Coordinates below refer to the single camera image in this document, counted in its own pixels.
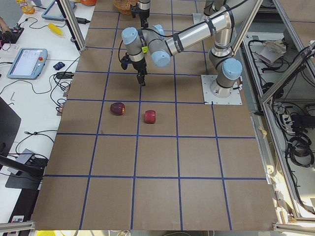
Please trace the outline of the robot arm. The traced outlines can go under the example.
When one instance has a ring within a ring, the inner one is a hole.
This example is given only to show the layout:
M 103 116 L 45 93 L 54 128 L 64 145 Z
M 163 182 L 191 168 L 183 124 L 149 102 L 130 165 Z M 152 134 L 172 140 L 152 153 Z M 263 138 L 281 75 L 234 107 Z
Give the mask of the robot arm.
M 139 0 L 137 3 L 137 6 L 139 8 L 139 17 L 141 21 L 141 27 L 147 28 L 149 26 L 148 18 L 150 16 L 150 6 L 151 1 L 150 0 Z
M 121 67 L 126 70 L 131 64 L 137 71 L 138 83 L 144 86 L 147 74 L 144 50 L 150 53 L 155 66 L 166 67 L 172 56 L 214 37 L 209 59 L 218 75 L 211 83 L 210 91 L 218 98 L 228 98 L 243 70 L 242 64 L 233 56 L 261 3 L 260 0 L 216 0 L 211 15 L 172 35 L 165 35 L 161 25 L 142 29 L 125 28 L 121 36 L 127 53 L 119 58 Z

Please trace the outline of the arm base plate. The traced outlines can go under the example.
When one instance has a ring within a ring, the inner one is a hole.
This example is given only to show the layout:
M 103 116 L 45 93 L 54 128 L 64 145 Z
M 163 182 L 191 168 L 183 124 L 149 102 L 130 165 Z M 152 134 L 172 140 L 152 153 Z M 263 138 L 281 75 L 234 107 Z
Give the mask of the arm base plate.
M 206 15 L 203 13 L 193 13 L 192 14 L 192 19 L 193 19 L 193 24 L 197 25 L 201 22 L 204 22 L 204 19 L 206 18 Z
M 203 99 L 205 105 L 242 105 L 240 91 L 243 80 L 240 76 L 231 88 L 223 88 L 217 84 L 217 75 L 201 75 Z

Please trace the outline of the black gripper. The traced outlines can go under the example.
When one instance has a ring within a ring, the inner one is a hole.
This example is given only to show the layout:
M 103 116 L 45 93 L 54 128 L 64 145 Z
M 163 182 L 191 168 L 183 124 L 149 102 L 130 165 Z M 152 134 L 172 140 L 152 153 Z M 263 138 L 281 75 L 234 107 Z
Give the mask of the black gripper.
M 137 80 L 140 86 L 145 86 L 145 76 L 147 75 L 147 64 L 146 60 L 142 59 L 140 61 L 132 62 L 133 68 L 137 70 Z
M 140 9 L 139 10 L 139 17 L 141 19 L 141 27 L 142 28 L 148 28 L 149 27 L 149 23 L 147 21 L 149 16 L 150 16 L 150 10 L 149 9 L 146 9 L 146 10 Z

